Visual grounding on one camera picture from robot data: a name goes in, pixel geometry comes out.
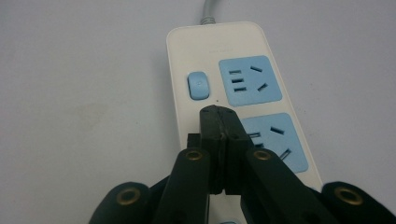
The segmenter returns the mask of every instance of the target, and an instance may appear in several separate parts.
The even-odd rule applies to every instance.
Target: white background
[[[197,24],[203,4],[0,2],[0,223],[87,223],[113,187],[171,172],[165,38]],[[213,10],[264,30],[323,182],[357,185],[393,213],[395,12],[393,0],[219,0]]]

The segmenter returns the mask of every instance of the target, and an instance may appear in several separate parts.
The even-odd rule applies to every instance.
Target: outlet slot
[[[251,70],[254,70],[254,71],[256,71],[256,72],[262,72],[262,69],[260,69],[260,68],[258,68],[258,67],[255,67],[255,66],[250,66],[250,69]]]
[[[308,161],[289,114],[258,116],[241,119],[241,122],[254,147],[274,151],[294,173],[308,169]]]
[[[242,87],[242,88],[235,88],[233,89],[234,92],[240,92],[240,91],[246,91],[247,88],[246,87]]]
[[[241,74],[242,72],[241,72],[241,70],[233,70],[233,71],[230,71],[229,73],[230,73],[230,75],[238,75],[238,74]]]
[[[264,144],[263,143],[259,143],[259,144],[254,145],[254,147],[264,148]]]
[[[232,83],[240,83],[240,82],[244,82],[244,79],[242,79],[242,78],[232,79],[231,82]]]
[[[267,83],[264,83],[262,86],[260,86],[257,90],[258,91],[263,91],[267,87]]]
[[[261,137],[262,136],[260,133],[248,133],[247,135],[249,135],[250,138]]]
[[[278,128],[275,128],[275,127],[272,127],[271,126],[271,132],[274,132],[274,133],[279,133],[279,134],[282,134],[282,135],[284,135],[285,134],[285,131],[283,131],[283,130],[280,130],[280,129],[278,129]]]
[[[282,99],[267,56],[224,59],[219,61],[219,69],[232,106],[265,104]]]
[[[285,160],[285,159],[290,155],[290,153],[291,153],[291,150],[290,150],[290,149],[286,149],[286,151],[284,151],[284,152],[279,156],[279,158],[280,158],[281,160]]]

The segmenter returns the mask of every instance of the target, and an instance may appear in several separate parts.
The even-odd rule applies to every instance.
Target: black plastic part
[[[177,156],[152,224],[206,224],[209,208],[209,153],[187,148]]]
[[[270,223],[265,208],[250,185],[245,185],[241,195],[241,209],[248,224]]]
[[[226,107],[210,105],[200,111],[201,145],[212,158],[211,190],[219,194],[241,194],[242,159],[253,146],[236,113]],[[189,135],[195,142],[196,135]]]
[[[199,133],[189,133],[187,137],[187,147],[200,147],[201,135]]]
[[[152,217],[149,195],[149,188],[143,184],[133,182],[120,184],[98,205],[90,224],[148,223]]]
[[[270,223],[338,223],[274,152],[252,148],[246,158],[247,183],[256,192]]]
[[[150,189],[124,183],[98,205],[90,224],[206,224],[209,192],[240,194],[248,224],[395,223],[363,190],[343,183],[307,188],[272,151],[253,148],[236,113],[200,111],[201,133],[190,133],[172,174]]]
[[[321,197],[342,223],[396,223],[396,217],[384,205],[353,185],[343,182],[326,184]]]

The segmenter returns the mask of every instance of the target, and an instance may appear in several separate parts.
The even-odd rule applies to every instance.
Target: electrical outlet
[[[229,107],[246,126],[264,124],[249,131],[258,147],[262,144],[276,151],[303,183],[321,188],[303,130],[259,25],[241,21],[180,27],[169,33],[166,43],[180,149],[186,148],[189,133],[200,132],[198,114],[202,108]],[[284,113],[288,119],[273,117]],[[265,124],[272,121],[272,131],[269,126],[264,130]],[[273,138],[261,139],[265,135]],[[224,220],[244,223],[238,197],[222,194],[210,197],[209,223]]]
[[[255,105],[282,99],[266,56],[221,60],[219,69],[230,105]]]
[[[241,122],[255,147],[274,151],[294,173],[308,169],[303,148],[288,114],[241,119]]]

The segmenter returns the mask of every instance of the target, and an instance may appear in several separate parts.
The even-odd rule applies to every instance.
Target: blue switch button
[[[209,97],[209,84],[204,72],[192,72],[188,77],[190,97],[192,100],[204,100]]]

